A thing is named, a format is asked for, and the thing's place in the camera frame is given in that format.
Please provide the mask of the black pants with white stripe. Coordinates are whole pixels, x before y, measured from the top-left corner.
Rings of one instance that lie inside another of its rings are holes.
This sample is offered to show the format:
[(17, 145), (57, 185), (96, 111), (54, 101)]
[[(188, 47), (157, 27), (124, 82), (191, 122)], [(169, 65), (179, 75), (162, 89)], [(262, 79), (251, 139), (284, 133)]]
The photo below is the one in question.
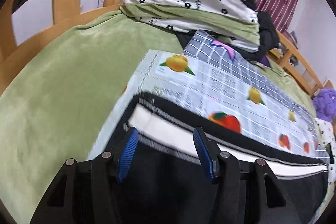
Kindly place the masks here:
[(327, 194), (321, 160), (263, 145), (140, 93), (114, 108), (125, 223), (309, 223)]

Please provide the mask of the green fleece blanket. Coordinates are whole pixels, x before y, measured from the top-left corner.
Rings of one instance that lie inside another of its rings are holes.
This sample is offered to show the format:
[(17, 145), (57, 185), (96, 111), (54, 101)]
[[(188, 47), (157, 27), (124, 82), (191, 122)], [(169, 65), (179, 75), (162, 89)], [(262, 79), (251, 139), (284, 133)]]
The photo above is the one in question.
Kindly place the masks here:
[(1, 199), (17, 223), (67, 156), (88, 155), (149, 49), (182, 50), (173, 34), (110, 12), (50, 43), (1, 95)]

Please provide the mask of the fruit-print plastic table cover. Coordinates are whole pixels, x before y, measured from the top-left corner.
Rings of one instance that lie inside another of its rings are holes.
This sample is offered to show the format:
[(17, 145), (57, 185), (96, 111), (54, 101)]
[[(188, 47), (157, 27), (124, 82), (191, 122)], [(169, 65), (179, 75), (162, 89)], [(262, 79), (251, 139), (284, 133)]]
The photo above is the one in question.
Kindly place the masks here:
[(233, 115), (244, 136), (280, 151), (319, 159), (328, 166), (329, 155), (320, 143), (315, 118), (306, 109), (275, 101), (219, 67), (191, 56), (179, 55), (185, 70), (173, 71), (166, 62), (177, 58), (170, 52), (147, 52), (102, 126), (90, 157), (108, 143), (131, 97), (150, 92), (211, 121)]

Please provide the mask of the white floral pillow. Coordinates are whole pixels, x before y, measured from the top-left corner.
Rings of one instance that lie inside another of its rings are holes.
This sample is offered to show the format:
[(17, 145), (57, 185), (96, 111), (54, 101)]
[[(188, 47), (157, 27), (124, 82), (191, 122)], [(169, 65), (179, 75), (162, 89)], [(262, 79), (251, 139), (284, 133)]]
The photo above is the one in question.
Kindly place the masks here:
[(330, 122), (315, 118), (318, 127), (318, 136), (325, 152), (329, 155), (328, 182), (335, 184), (335, 135)]

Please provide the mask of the purple plush toy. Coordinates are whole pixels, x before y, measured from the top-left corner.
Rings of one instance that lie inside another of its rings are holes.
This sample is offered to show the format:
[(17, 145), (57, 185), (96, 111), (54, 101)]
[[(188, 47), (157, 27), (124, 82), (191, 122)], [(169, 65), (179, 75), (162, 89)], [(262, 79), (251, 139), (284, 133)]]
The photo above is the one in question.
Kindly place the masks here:
[(331, 122), (335, 117), (335, 97), (336, 91), (333, 88), (323, 88), (313, 98), (313, 105), (317, 118)]

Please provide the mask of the blue checkered bed sheet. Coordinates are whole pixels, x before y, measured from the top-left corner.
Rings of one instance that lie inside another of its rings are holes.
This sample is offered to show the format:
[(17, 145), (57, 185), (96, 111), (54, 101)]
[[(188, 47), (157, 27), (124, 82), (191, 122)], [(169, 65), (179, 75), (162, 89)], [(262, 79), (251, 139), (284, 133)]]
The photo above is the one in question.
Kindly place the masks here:
[(213, 45), (214, 41), (209, 33), (198, 30), (183, 46), (183, 54), (219, 67), (275, 101), (295, 109), (306, 109), (310, 116), (317, 117), (310, 96), (274, 61), (270, 62), (270, 67), (258, 62), (250, 63), (237, 51), (231, 59), (227, 49)]

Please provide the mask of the black clothes pile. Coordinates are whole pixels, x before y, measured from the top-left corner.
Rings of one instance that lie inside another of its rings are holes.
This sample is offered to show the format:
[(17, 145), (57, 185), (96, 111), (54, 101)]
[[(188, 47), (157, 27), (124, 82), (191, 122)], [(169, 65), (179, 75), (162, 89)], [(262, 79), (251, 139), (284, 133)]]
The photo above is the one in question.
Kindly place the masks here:
[(266, 53), (274, 48), (277, 48), (280, 40), (268, 12), (259, 11), (257, 13), (257, 17), (259, 23), (260, 45), (256, 52), (248, 52), (245, 49), (235, 46), (234, 42), (237, 43), (238, 41), (234, 40), (233, 38), (230, 38), (231, 41), (229, 42), (228, 37), (222, 36), (212, 31), (206, 32), (218, 41), (229, 44), (231, 48), (238, 51), (238, 53), (240, 53), (247, 61), (258, 61), (264, 64), (265, 61), (263, 60), (266, 59)]

